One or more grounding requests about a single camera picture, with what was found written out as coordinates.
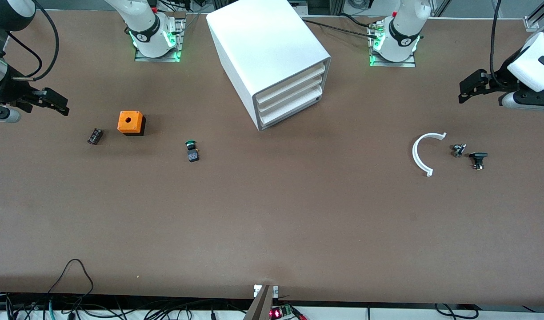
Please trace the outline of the white plastic tray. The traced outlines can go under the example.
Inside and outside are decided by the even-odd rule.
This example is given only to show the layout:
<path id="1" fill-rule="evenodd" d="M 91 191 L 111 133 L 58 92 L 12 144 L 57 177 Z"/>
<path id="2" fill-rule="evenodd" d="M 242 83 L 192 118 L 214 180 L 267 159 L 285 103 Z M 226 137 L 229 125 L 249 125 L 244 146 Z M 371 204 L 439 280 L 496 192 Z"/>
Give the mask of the white plastic tray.
<path id="1" fill-rule="evenodd" d="M 309 86 L 321 84 L 325 71 L 325 64 L 316 64 L 294 77 L 282 81 L 282 83 L 278 83 L 262 93 L 258 93 L 256 101 L 262 105 L 278 103 Z"/>

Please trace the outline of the orange box with hole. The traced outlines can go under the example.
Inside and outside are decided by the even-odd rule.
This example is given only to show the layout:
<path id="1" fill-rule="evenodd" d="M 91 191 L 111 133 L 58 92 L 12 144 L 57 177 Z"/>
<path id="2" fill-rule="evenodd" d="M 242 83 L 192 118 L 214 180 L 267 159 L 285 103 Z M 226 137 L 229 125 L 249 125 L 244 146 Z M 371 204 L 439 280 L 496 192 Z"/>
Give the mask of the orange box with hole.
<path id="1" fill-rule="evenodd" d="M 144 136 L 147 118 L 140 111 L 121 111 L 117 130 L 125 136 Z"/>

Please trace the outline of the circuit board with red light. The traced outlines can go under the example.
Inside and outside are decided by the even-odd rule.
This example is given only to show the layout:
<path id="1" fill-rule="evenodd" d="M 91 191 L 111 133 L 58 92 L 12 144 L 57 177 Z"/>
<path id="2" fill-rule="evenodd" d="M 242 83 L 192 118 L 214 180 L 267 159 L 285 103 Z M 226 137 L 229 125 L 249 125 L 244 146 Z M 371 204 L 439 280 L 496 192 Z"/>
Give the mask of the circuit board with red light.
<path id="1" fill-rule="evenodd" d="M 292 306 L 292 304 L 283 304 L 271 308 L 269 320 L 308 320 L 308 318 Z"/>

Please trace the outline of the aluminium frame profile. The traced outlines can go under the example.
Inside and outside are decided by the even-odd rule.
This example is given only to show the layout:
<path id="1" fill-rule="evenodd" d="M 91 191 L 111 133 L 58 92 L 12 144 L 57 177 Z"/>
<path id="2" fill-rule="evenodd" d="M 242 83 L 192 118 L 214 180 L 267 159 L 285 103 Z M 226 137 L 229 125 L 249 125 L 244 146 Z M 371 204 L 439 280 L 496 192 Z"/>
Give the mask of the aluminium frame profile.
<path id="1" fill-rule="evenodd" d="M 534 32 L 544 28 L 544 0 L 528 16 L 524 17 L 527 32 Z"/>

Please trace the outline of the white curved bracket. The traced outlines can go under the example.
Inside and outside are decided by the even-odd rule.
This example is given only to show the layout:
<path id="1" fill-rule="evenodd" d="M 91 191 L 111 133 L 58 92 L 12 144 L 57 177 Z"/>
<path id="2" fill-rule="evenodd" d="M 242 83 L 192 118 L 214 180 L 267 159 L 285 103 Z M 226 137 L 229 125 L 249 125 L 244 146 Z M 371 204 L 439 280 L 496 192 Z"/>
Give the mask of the white curved bracket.
<path id="1" fill-rule="evenodd" d="M 434 169 L 427 166 L 421 160 L 419 152 L 418 152 L 418 147 L 419 147 L 421 141 L 424 140 L 424 139 L 432 138 L 432 139 L 435 139 L 435 140 L 444 140 L 446 136 L 447 136 L 447 133 L 445 133 L 445 132 L 444 133 L 426 133 L 426 134 L 423 134 L 423 135 L 419 136 L 417 138 L 417 140 L 412 145 L 412 158 L 413 158 L 416 166 L 418 166 L 418 168 L 420 168 L 420 170 L 422 170 L 423 172 L 426 173 L 426 177 L 431 177 L 434 174 Z"/>

